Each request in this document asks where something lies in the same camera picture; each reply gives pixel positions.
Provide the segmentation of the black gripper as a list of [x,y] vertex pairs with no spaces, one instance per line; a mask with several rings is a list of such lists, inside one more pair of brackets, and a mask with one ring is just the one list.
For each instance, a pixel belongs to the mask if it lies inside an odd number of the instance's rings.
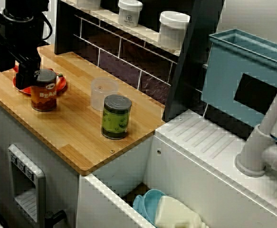
[[19,62],[15,83],[19,90],[33,86],[39,76],[41,58],[37,47],[43,43],[43,28],[42,17],[29,22],[0,21],[0,72]]

